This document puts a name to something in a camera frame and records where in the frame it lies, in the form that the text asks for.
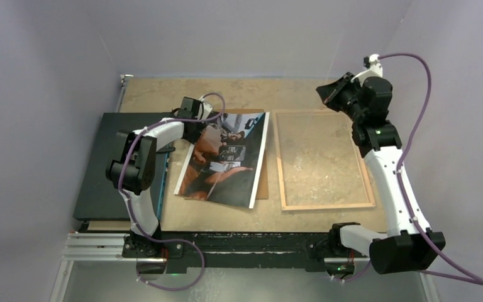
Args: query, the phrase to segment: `table top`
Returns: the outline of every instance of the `table top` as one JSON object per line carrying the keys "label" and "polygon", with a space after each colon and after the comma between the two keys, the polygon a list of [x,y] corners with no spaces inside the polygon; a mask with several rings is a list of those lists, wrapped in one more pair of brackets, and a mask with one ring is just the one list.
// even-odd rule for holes
{"label": "table top", "polygon": [[[180,105],[182,97],[198,98],[207,92],[219,92],[227,108],[324,109],[315,92],[327,84],[318,79],[156,79],[132,78],[128,83],[120,112],[170,111]],[[215,108],[219,99],[207,99]],[[373,187],[376,206],[366,209],[282,211],[280,203],[277,153],[268,135],[265,154],[269,199],[256,200],[254,209],[234,208],[222,204],[184,199],[174,194],[189,143],[174,142],[167,190],[162,213],[162,230],[169,231],[236,231],[236,232],[327,232],[333,223],[355,221],[377,232],[386,231],[386,218],[380,197]],[[332,150],[318,150],[319,154]],[[310,171],[299,173],[307,177]]]}

